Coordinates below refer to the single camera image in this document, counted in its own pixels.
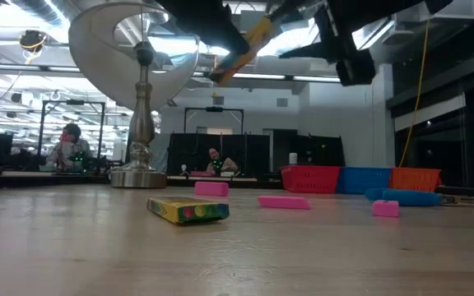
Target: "plastic bin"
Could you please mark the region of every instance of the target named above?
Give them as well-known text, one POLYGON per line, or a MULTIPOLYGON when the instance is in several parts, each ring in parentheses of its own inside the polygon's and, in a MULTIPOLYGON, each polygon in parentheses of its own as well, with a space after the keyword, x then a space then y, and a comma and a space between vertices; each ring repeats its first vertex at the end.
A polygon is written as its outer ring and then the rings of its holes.
POLYGON ((365 194, 368 189, 388 188, 391 169, 342 168, 337 191, 347 194, 365 194))
POLYGON ((334 193, 340 167, 292 165, 281 169, 283 187, 298 193, 334 193))
POLYGON ((434 192, 439 180, 439 169, 394 168, 390 188, 434 192))

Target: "lamp base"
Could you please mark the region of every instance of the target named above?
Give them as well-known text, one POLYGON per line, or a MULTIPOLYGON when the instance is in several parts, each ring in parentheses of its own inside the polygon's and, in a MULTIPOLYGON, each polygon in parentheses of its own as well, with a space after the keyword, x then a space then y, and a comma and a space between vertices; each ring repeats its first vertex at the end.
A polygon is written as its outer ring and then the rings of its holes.
POLYGON ((110 174, 111 187, 165 188, 167 175, 150 170, 117 170, 110 174))

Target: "desk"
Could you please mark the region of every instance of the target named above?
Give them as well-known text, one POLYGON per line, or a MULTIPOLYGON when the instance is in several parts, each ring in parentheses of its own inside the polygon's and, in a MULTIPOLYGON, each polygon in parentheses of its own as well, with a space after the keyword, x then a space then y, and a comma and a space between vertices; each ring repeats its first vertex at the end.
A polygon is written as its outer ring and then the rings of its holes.
POLYGON ((230 218, 179 227, 146 210, 192 188, 0 190, 0 295, 474 295, 474 208, 373 217, 363 197, 260 209, 230 189, 230 218))

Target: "metal frame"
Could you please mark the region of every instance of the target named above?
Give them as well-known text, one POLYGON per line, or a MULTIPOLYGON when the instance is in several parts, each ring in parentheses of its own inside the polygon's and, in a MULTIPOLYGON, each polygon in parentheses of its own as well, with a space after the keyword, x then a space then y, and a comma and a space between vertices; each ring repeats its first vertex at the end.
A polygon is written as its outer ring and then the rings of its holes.
MULTIPOLYGON (((189 110, 204 110, 206 112, 210 112, 210 111, 208 111, 209 108, 213 108, 213 107, 206 107, 206 108, 196 108, 196 107, 189 108, 189 107, 186 107, 186 108, 184 108, 184 133, 186 133, 186 126, 188 126, 188 111, 189 110)), ((224 108, 220 108, 220 109, 222 110, 222 112, 224 112, 224 111, 240 112, 240 134, 243 135, 244 134, 244 109, 224 109, 224 108)))
MULTIPOLYGON (((56 106, 65 103, 67 104, 70 100, 44 100, 43 106, 41 108, 41 121, 39 122, 39 140, 38 140, 38 159, 41 157, 41 145, 43 144, 43 130, 45 124, 45 116, 50 113, 50 110, 47 111, 46 107, 47 104, 55 104, 56 106)), ((105 120, 105 102, 83 102, 83 104, 99 104, 102 106, 102 113, 100 115, 100 135, 98 138, 98 152, 96 154, 96 158, 99 160, 102 153, 102 137, 104 135, 104 120, 105 120)), ((100 171, 100 162, 98 163, 97 172, 100 171)))

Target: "person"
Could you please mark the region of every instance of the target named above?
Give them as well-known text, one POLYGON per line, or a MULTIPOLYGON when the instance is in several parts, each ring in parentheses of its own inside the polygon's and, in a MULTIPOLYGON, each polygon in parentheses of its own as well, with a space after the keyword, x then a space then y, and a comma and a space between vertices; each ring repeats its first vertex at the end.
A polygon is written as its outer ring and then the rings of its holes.
POLYGON ((211 163, 207 166, 206 171, 211 172, 215 175, 220 175, 221 172, 234 172, 239 171, 237 164, 230 159, 230 157, 222 156, 219 151, 215 148, 209 150, 211 163))
POLYGON ((47 157, 47 165, 58 164, 58 169, 81 168, 81 160, 84 156, 91 156, 89 143, 80 138, 81 129, 75 123, 69 123, 63 128, 59 143, 47 157))

